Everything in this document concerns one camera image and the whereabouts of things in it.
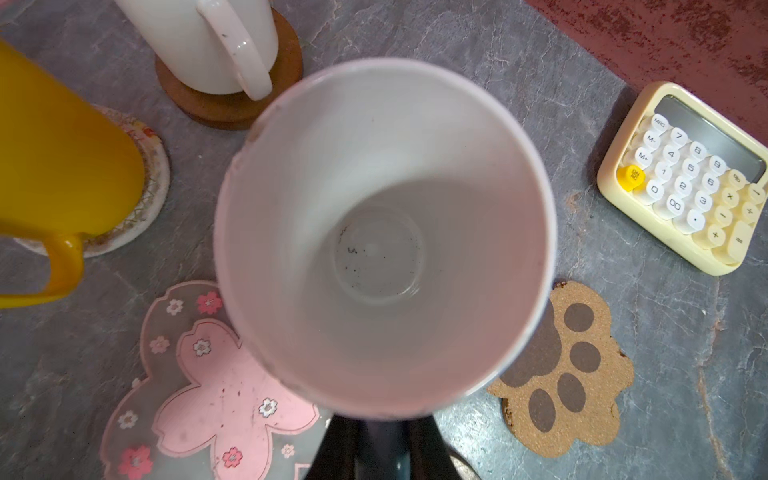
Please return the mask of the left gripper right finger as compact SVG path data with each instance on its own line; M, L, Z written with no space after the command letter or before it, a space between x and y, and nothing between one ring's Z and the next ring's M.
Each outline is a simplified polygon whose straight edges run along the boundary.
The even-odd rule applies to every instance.
M433 416L407 422L411 480L461 480Z

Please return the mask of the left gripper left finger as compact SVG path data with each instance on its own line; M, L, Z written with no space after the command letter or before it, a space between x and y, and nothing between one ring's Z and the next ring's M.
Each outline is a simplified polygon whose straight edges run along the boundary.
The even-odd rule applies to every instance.
M334 415L305 480L353 480L360 421Z

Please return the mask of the pink flower coaster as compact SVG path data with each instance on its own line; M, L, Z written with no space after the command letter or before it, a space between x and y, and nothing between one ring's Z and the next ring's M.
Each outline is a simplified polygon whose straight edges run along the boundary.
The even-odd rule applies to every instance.
M105 428L105 478L306 476L332 415L251 356L215 283L170 287L149 307L139 347L146 374Z

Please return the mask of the brown paw coaster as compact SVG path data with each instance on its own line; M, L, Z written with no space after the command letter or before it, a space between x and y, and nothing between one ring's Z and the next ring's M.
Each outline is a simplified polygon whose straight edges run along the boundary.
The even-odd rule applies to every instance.
M554 285L529 343L487 388L526 448L556 458L575 441L601 446L616 438L616 398L632 385L634 370L611 325L597 292L575 281Z

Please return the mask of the light blue floral mug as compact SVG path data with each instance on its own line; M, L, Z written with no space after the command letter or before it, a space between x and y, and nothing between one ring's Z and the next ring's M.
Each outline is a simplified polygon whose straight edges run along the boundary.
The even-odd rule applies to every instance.
M418 418L522 352L554 277L544 163L450 70L342 63L255 122L217 203L216 276L244 345L336 413Z

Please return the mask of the white woven round coaster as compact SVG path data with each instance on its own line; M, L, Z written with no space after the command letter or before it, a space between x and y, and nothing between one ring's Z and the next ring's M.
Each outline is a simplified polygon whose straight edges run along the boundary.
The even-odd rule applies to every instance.
M160 137L129 114L1 109L1 225L35 253L48 233L79 234L87 258L130 243L158 217L170 177Z

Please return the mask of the dark brown round coaster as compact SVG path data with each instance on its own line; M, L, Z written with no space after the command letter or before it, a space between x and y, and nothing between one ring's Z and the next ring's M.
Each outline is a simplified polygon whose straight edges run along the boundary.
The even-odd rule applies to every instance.
M270 70L271 93L252 100L244 92L213 95L194 90L178 80L159 56L155 56L158 81L166 95L192 120L221 130L248 130L261 113L284 91L303 78L299 38L290 23L275 9L273 18L279 48Z

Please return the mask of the yellow mug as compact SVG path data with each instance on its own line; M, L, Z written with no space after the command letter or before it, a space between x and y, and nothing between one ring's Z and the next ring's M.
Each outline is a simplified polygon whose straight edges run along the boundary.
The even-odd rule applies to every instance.
M39 241L50 278L4 308L67 296L84 272L84 243L137 206L145 169L120 127L15 50L1 44L1 233Z

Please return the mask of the white mug red inside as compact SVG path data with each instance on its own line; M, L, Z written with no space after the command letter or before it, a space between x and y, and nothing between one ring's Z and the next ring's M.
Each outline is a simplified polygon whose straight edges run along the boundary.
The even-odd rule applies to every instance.
M279 39L268 0L118 0L171 73L212 95L243 92L261 100Z

